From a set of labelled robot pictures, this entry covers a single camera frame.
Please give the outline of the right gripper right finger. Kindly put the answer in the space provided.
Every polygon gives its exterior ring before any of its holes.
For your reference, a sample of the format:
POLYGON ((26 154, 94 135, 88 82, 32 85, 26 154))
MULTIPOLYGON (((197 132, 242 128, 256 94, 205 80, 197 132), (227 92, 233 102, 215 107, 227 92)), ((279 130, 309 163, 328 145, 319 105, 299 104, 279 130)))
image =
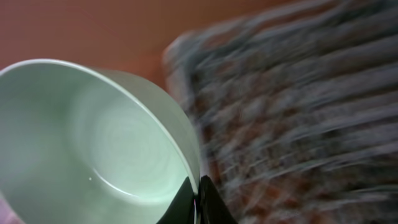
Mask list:
POLYGON ((238 224, 207 175, 200 179, 199 211, 201 224, 238 224))

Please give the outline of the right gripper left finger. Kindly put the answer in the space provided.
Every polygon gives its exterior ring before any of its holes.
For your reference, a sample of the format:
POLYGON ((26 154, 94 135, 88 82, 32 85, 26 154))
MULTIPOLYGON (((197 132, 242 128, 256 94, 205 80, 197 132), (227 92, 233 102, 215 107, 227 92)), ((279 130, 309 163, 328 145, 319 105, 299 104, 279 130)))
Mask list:
POLYGON ((187 177, 157 224, 195 224, 195 194, 187 177))

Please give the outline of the green bowl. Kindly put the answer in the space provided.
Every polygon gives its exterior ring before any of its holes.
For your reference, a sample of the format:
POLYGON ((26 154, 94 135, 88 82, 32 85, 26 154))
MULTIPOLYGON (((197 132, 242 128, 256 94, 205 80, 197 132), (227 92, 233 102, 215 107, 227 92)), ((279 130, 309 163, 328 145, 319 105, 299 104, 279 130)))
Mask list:
POLYGON ((1 198, 24 223, 157 223, 200 155, 163 89, 52 59, 1 71, 1 198))

